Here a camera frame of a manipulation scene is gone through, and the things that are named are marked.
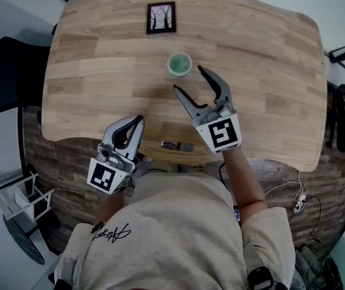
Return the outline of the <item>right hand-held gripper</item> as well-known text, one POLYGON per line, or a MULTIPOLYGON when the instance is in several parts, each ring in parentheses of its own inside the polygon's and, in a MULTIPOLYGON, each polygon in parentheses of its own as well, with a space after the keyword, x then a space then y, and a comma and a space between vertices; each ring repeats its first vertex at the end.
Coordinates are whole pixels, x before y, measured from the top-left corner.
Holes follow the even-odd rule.
POLYGON ((199 105, 179 86, 173 91, 185 110, 193 119, 192 123, 205 144, 213 153, 221 153, 241 146, 239 119, 233 108, 228 83, 214 71, 198 65, 198 70, 215 93, 215 109, 208 104, 199 105))

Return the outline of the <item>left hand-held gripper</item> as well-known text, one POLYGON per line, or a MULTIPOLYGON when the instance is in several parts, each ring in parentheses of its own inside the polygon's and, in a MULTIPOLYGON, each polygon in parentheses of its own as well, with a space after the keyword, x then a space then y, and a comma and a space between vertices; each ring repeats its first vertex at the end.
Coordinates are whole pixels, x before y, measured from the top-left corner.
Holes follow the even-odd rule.
POLYGON ((144 127, 144 117, 137 115, 122 118, 106 128, 104 144, 97 146, 97 154, 90 160, 87 178, 89 185, 109 195, 126 188, 126 183, 139 165, 136 153, 144 127), (117 147, 120 154, 106 144, 117 147))

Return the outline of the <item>green paper cup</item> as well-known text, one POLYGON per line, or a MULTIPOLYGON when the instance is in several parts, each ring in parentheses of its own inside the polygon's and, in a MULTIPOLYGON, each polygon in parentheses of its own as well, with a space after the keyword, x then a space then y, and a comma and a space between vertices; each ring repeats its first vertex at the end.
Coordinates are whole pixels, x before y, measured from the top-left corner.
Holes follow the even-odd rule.
POLYGON ((184 77, 192 70, 192 58, 183 52, 173 53, 167 60, 167 69, 176 77, 184 77))

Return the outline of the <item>person's left forearm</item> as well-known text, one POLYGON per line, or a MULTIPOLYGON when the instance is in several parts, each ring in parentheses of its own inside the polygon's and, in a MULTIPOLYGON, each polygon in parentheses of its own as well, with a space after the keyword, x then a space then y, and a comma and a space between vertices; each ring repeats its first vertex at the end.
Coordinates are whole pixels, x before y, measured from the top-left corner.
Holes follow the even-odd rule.
POLYGON ((96 213, 95 223, 106 223, 122 208, 124 208, 124 192, 116 192, 112 195, 106 195, 100 201, 100 206, 96 213))

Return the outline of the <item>person's right forearm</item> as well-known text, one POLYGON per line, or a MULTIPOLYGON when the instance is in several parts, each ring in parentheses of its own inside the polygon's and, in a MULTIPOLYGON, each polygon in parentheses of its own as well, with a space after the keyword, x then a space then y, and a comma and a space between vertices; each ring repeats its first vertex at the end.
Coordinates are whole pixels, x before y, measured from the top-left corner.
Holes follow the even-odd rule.
POLYGON ((264 191, 241 148, 226 150, 222 155, 243 225, 248 218, 268 208, 264 191))

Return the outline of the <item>light wooden table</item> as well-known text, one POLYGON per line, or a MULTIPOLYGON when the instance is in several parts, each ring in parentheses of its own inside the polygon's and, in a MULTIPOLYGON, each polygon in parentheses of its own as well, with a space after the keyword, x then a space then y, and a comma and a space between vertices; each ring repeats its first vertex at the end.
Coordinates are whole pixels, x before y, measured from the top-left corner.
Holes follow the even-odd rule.
POLYGON ((70 0, 48 58, 42 134, 100 139, 111 123, 142 115, 146 156, 193 165, 220 160, 173 92, 178 85, 195 102, 212 104, 198 65, 229 84, 247 157, 316 168, 327 104, 318 26, 256 0, 70 0), (176 33, 146 34, 147 5, 169 1, 176 33), (185 77, 167 69, 176 52, 195 66, 185 77))

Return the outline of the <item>person's gray jeans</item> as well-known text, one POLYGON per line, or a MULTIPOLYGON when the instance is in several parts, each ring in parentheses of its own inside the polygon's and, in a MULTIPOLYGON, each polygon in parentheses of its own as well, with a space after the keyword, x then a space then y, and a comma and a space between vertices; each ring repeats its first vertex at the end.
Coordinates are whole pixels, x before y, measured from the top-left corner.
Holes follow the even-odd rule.
POLYGON ((185 164, 173 164, 166 161, 152 160, 144 170, 144 173, 202 173, 209 175, 210 170, 205 164, 197 166, 185 164))

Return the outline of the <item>black framed picture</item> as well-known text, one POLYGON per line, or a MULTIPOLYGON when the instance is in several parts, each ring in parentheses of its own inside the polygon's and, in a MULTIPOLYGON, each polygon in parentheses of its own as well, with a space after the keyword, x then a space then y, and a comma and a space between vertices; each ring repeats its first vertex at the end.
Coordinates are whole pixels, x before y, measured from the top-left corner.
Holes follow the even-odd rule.
POLYGON ((146 34, 176 33, 175 2, 147 5, 146 34))

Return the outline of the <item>person in white shirt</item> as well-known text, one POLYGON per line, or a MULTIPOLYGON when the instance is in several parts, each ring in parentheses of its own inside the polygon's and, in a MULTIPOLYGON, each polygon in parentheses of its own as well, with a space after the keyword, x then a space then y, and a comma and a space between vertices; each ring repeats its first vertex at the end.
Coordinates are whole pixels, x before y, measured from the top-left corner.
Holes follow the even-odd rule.
POLYGON ((239 224, 217 179, 150 173, 103 226, 76 225, 55 278, 73 290, 248 290, 248 274, 260 266, 291 285, 295 251, 284 208, 239 224))

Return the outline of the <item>white wooden chair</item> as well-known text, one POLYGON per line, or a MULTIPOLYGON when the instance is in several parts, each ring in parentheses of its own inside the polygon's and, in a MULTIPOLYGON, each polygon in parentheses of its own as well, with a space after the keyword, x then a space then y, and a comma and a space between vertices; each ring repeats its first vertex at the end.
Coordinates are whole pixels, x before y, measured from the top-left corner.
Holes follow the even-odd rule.
POLYGON ((35 173, 0 186, 0 210, 5 221, 20 221, 25 229, 36 226, 37 221, 51 210, 54 189, 41 191, 37 179, 35 173))

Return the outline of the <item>gray fabric bundle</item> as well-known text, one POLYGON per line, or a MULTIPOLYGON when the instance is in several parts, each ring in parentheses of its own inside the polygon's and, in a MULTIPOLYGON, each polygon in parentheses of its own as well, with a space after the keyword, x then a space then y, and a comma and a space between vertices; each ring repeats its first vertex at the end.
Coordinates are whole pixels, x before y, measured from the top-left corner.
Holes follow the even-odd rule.
POLYGON ((320 262, 302 244, 295 249, 295 270, 290 290, 344 290, 336 263, 331 256, 320 262))

